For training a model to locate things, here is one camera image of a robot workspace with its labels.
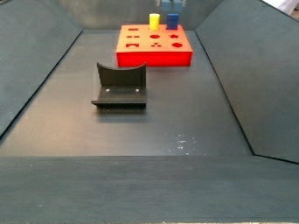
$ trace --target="black plastic piece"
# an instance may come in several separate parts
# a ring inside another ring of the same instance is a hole
[[[118,69],[97,63],[97,74],[101,88],[92,104],[97,107],[145,107],[145,64]]]

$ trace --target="gray wall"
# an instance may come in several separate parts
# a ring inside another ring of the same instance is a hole
[[[122,24],[148,22],[149,13],[161,13],[162,23],[166,12],[157,7],[154,0],[57,0],[60,6],[88,30],[117,30]],[[186,0],[180,13],[180,23],[185,30],[194,30],[211,14],[221,0]]]
[[[80,28],[52,0],[0,4],[0,136],[66,52]]]
[[[257,155],[299,162],[299,23],[259,0],[224,0],[196,29]]]

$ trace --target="yellow peg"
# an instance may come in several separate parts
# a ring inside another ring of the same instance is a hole
[[[160,14],[149,14],[149,30],[157,31],[158,30],[158,24],[160,24]]]

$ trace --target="star-shaped hole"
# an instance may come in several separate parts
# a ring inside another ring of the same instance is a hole
[[[170,39],[177,39],[177,38],[178,38],[178,35],[174,35],[174,34],[173,34],[173,35],[170,35],[169,37],[170,37]]]

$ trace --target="shape sorting board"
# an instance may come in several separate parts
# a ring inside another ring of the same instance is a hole
[[[182,27],[149,31],[148,24],[122,25],[117,46],[116,61],[118,67],[137,67],[144,63],[149,67],[188,67],[192,61],[192,47]]]

